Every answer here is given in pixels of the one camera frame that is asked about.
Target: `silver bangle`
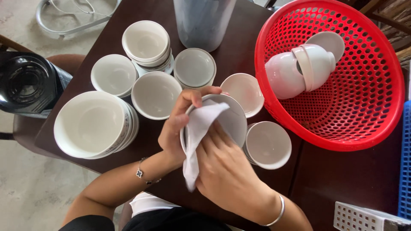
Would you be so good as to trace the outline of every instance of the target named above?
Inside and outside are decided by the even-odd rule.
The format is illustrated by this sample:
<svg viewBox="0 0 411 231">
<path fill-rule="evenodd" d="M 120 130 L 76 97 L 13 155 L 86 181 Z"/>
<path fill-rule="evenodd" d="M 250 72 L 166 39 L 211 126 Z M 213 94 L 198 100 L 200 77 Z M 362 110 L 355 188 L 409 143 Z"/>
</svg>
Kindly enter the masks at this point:
<svg viewBox="0 0 411 231">
<path fill-rule="evenodd" d="M 145 159 L 147 159 L 148 157 L 143 157 L 141 160 L 140 160 L 140 162 L 139 162 L 139 168 L 137 169 L 137 172 L 136 172 L 136 176 L 138 176 L 140 179 L 142 179 L 142 180 L 144 180 L 142 177 L 143 177 L 143 171 L 141 171 L 140 170 L 140 165 L 141 165 L 141 163 L 143 162 L 143 160 L 145 160 Z M 145 184 L 146 185 L 150 185 L 150 184 L 152 184 L 153 183 L 153 181 L 152 180 L 144 180 L 145 181 Z"/>
<path fill-rule="evenodd" d="M 278 195 L 278 196 L 280 197 L 280 200 L 281 200 L 281 212 L 280 212 L 280 215 L 277 217 L 277 219 L 275 219 L 275 221 L 273 221 L 273 222 L 271 222 L 271 223 L 269 223 L 269 224 L 266 224 L 266 225 L 263 224 L 263 225 L 261 225 L 261 226 L 266 226 L 266 227 L 272 226 L 272 225 L 274 225 L 277 221 L 279 221 L 280 218 L 283 216 L 284 210 L 285 210 L 284 198 L 283 198 L 281 195 Z"/>
</svg>

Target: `person's left hand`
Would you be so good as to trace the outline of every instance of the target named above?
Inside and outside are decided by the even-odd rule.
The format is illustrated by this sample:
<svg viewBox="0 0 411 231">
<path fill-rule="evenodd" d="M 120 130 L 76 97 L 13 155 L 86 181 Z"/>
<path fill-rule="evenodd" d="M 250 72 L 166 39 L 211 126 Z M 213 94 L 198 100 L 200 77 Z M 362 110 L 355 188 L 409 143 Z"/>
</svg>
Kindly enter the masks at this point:
<svg viewBox="0 0 411 231">
<path fill-rule="evenodd" d="M 189 116 L 185 114 L 186 110 L 191 104 L 196 108 L 201 107 L 202 96 L 221 92 L 220 87 L 207 86 L 198 90 L 183 90 L 178 96 L 170 118 L 165 121 L 158 137 L 160 147 L 176 161 L 176 168 L 181 167 L 186 158 L 180 143 L 180 129 L 186 126 L 189 120 Z"/>
</svg>

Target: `hand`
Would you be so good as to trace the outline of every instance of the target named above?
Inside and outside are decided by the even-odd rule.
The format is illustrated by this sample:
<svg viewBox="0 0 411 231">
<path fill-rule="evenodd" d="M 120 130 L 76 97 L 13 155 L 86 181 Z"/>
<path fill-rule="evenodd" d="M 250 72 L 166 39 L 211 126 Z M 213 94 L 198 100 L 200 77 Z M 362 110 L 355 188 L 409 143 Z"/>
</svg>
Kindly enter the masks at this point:
<svg viewBox="0 0 411 231">
<path fill-rule="evenodd" d="M 199 108 L 202 106 L 201 97 L 208 94 L 221 94 L 220 87 L 207 86 L 198 90 L 183 90 L 178 96 L 177 102 L 165 121 L 163 130 L 158 137 L 160 147 L 175 160 L 175 168 L 181 167 L 186 156 L 180 143 L 180 129 L 187 125 L 189 117 L 185 114 L 188 107 L 193 104 Z"/>
<path fill-rule="evenodd" d="M 279 215 L 278 193 L 255 174 L 244 152 L 214 123 L 197 150 L 198 190 L 205 197 L 241 217 L 269 224 Z"/>
</svg>

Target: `red plastic basket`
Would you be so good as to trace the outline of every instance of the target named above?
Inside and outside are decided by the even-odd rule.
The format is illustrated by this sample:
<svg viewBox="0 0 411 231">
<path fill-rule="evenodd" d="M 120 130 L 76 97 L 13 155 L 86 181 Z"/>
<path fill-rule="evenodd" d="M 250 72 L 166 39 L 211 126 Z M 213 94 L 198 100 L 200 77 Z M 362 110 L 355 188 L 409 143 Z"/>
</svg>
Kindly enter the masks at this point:
<svg viewBox="0 0 411 231">
<path fill-rule="evenodd" d="M 295 98 L 277 99 L 264 67 L 312 35 L 333 31 L 345 52 L 327 82 Z M 384 34 L 354 8 L 333 0 L 296 0 L 264 24 L 256 43 L 256 77 L 264 106 L 304 140 L 335 151 L 355 151 L 383 141 L 401 117 L 404 79 Z"/>
</svg>

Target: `blue plastic crate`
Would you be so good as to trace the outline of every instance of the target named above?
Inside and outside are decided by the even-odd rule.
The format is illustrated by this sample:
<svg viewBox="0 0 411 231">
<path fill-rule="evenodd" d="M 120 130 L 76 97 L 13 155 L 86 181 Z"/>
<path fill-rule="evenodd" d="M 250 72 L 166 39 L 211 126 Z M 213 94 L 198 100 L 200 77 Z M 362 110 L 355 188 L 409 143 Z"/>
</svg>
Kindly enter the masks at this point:
<svg viewBox="0 0 411 231">
<path fill-rule="evenodd" d="M 411 101 L 404 103 L 398 216 L 411 219 Z"/>
</svg>

